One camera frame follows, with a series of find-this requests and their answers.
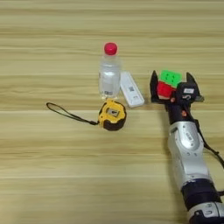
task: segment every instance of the yellow tape measure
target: yellow tape measure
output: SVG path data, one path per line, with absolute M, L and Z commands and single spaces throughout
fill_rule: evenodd
M 66 111 L 61 106 L 48 102 L 46 106 L 53 112 L 72 118 L 76 121 L 83 123 L 90 123 L 92 125 L 99 124 L 100 127 L 103 127 L 105 130 L 119 130 L 123 127 L 126 121 L 127 113 L 125 107 L 117 101 L 112 99 L 107 99 L 106 102 L 102 105 L 101 111 L 99 112 L 98 122 L 89 121 L 81 118 L 80 116 L 74 115 Z M 62 112 L 54 109 L 53 107 L 59 108 Z
M 98 122 L 106 130 L 119 130 L 123 127 L 126 117 L 126 109 L 120 102 L 107 99 L 102 105 Z

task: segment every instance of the green sticker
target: green sticker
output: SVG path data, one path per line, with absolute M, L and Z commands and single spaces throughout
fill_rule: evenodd
M 172 86 L 173 88 L 176 88 L 181 82 L 181 74 L 163 70 L 162 73 L 159 75 L 159 80 Z

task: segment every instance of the wooden table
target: wooden table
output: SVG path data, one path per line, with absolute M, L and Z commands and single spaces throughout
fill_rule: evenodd
M 186 223 L 168 117 L 150 103 L 149 80 L 154 69 L 195 76 L 206 101 L 193 104 L 193 115 L 224 157 L 223 11 L 212 0 L 1 0 L 1 223 Z M 119 45 L 146 99 L 113 133 L 45 105 L 97 119 L 107 41 Z M 122 94 L 120 102 L 127 105 Z M 221 190 L 220 164 L 204 157 Z

